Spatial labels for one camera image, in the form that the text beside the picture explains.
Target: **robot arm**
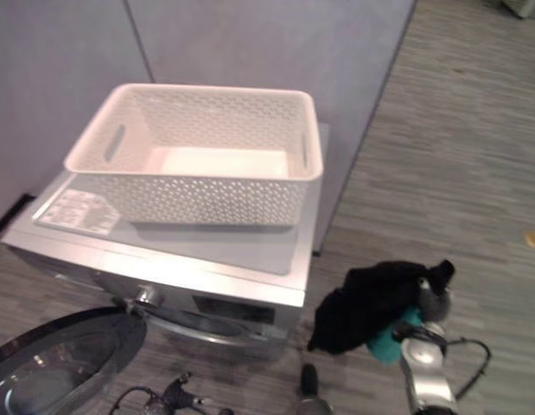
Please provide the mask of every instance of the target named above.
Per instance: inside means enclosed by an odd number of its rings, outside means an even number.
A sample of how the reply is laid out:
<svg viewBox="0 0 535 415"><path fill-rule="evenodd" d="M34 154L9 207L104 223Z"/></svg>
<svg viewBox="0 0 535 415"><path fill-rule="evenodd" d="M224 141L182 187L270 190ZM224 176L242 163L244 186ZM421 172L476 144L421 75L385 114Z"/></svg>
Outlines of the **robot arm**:
<svg viewBox="0 0 535 415"><path fill-rule="evenodd" d="M411 413L414 415L456 415L457 403L443 373L448 343L437 324L449 312L449 293L437 297L427 281L421 281L419 306L423 327L399 323L393 337L401 342L401 367L405 375Z"/></svg>
<svg viewBox="0 0 535 415"><path fill-rule="evenodd" d="M436 324L411 329L413 332L408 333L401 346L411 413L456 415L457 403L443 374L443 330Z"/></svg>

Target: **washing machine door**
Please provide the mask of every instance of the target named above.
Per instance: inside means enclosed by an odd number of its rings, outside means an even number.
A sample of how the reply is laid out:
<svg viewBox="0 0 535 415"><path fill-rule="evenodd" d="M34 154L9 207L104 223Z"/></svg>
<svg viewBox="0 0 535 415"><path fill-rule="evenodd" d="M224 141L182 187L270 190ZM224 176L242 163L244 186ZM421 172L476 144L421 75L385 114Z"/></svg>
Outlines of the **washing machine door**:
<svg viewBox="0 0 535 415"><path fill-rule="evenodd" d="M82 311L20 335L0 347L0 415L84 413L145 336L142 317L119 307Z"/></svg>

